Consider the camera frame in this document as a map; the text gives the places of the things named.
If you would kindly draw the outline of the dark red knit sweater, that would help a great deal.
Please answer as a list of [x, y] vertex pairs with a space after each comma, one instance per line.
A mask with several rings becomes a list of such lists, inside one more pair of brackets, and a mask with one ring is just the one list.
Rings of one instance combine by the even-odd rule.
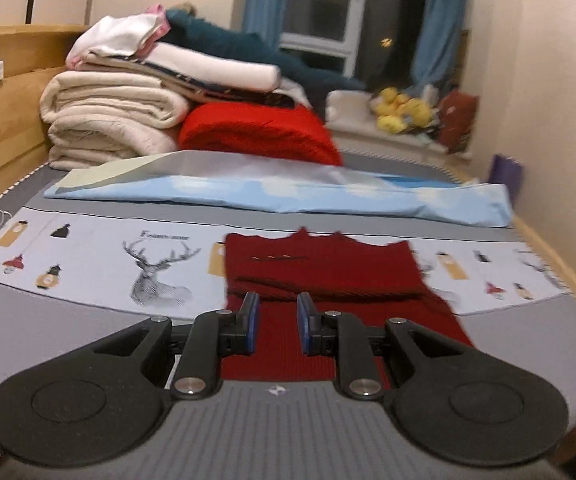
[[407, 318], [467, 344], [448, 303], [432, 292], [407, 242], [377, 246], [342, 233], [286, 237], [230, 233], [225, 238], [227, 307], [247, 292], [260, 297], [253, 356], [229, 356], [222, 376], [247, 382], [319, 382], [335, 376], [327, 356], [305, 356], [297, 334], [297, 296], [306, 292], [320, 311], [352, 313], [365, 324]]

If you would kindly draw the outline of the grey printed bed sheet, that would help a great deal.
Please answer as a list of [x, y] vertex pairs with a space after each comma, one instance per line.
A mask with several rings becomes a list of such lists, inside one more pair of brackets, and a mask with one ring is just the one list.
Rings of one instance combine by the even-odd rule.
[[[383, 247], [409, 240], [425, 264], [447, 252], [469, 275], [434, 270], [433, 288], [457, 310], [474, 346], [529, 370], [564, 395], [576, 422], [576, 300], [556, 290], [540, 260], [507, 229], [403, 218], [265, 214], [219, 207], [49, 200], [57, 173], [38, 170], [0, 200], [26, 222], [0, 246], [0, 383], [147, 316], [176, 323], [226, 304], [224, 278], [209, 271], [214, 243], [229, 232], [285, 237], [305, 228], [342, 232]], [[473, 274], [483, 254], [497, 292]]]

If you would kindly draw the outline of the purple bag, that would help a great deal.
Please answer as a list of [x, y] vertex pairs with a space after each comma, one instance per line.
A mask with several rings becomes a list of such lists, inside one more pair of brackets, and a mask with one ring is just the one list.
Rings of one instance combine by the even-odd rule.
[[490, 165], [487, 182], [502, 184], [507, 188], [509, 200], [516, 203], [524, 179], [524, 166], [515, 158], [495, 154]]

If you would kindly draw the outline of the light blue folded duvet cover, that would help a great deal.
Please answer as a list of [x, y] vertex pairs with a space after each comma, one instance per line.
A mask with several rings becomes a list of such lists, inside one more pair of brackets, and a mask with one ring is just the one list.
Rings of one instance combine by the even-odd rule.
[[177, 203], [275, 214], [358, 214], [505, 228], [502, 184], [446, 183], [262, 156], [178, 151], [73, 169], [47, 198]]

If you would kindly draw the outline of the wooden bed headboard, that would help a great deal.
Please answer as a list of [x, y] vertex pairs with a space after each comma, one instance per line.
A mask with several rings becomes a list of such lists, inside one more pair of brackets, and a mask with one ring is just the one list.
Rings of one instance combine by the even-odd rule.
[[64, 70], [83, 25], [0, 26], [0, 195], [47, 160], [47, 127], [38, 102]]

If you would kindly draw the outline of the cream folded quilt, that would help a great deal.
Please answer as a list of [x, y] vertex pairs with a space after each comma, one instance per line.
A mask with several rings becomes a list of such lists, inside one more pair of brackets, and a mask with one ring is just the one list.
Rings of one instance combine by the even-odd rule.
[[160, 79], [66, 70], [45, 87], [40, 115], [52, 147], [49, 166], [72, 170], [177, 149], [189, 102]]

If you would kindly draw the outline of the yellow plush toys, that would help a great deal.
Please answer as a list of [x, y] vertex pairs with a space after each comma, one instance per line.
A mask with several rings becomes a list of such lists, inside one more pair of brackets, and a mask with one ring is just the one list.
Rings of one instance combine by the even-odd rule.
[[437, 125], [436, 111], [427, 102], [387, 87], [370, 101], [377, 128], [391, 134], [410, 133]]

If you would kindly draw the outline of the white window seat cushion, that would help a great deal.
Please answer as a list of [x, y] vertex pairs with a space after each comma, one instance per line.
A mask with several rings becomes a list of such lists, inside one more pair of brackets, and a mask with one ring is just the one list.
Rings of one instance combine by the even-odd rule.
[[435, 166], [468, 165], [472, 153], [448, 154], [447, 148], [419, 134], [386, 133], [377, 128], [369, 107], [370, 94], [335, 90], [328, 94], [326, 127], [344, 153], [400, 158]]

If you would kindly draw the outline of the bright red folded blanket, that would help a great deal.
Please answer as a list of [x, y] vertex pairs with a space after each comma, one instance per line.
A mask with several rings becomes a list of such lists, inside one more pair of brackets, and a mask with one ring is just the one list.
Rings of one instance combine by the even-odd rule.
[[181, 123], [181, 150], [240, 153], [340, 166], [342, 157], [324, 123], [308, 108], [209, 103]]

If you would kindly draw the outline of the white folded blanket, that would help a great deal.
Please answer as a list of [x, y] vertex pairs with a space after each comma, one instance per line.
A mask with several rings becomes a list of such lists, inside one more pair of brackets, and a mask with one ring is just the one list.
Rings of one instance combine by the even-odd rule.
[[196, 103], [248, 102], [289, 110], [298, 105], [312, 107], [303, 88], [283, 78], [277, 66], [217, 58], [163, 42], [142, 58], [91, 50], [82, 56], [79, 69], [152, 76], [164, 88]]

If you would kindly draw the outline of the right blue curtain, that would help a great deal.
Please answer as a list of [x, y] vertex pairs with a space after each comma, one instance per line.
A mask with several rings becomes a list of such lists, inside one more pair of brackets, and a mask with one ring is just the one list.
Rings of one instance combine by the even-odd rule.
[[425, 0], [410, 87], [420, 96], [427, 84], [443, 89], [452, 77], [466, 16], [466, 0]]

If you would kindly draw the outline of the pink white garment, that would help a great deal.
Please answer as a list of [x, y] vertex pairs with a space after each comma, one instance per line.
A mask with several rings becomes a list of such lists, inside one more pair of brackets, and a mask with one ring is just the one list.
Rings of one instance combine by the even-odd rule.
[[66, 66], [74, 70], [88, 53], [100, 56], [145, 55], [170, 30], [161, 4], [124, 18], [107, 15], [76, 39], [66, 57]]

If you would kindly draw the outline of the teal garment on pile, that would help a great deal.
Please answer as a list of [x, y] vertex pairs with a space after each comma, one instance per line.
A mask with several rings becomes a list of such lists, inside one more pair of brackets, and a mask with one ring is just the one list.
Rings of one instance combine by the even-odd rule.
[[162, 41], [168, 44], [218, 58], [277, 66], [282, 76], [301, 84], [305, 90], [315, 87], [365, 89], [365, 84], [357, 79], [332, 70], [309, 67], [299, 58], [272, 48], [254, 32], [234, 32], [203, 18], [195, 18], [183, 9], [169, 8], [165, 17], [169, 22], [169, 32]]

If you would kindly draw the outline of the window with white frame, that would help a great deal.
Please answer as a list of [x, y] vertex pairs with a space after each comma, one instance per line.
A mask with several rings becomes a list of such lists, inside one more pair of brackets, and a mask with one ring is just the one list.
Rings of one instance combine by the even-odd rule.
[[409, 79], [425, 0], [286, 0], [280, 51], [310, 92], [375, 91]]

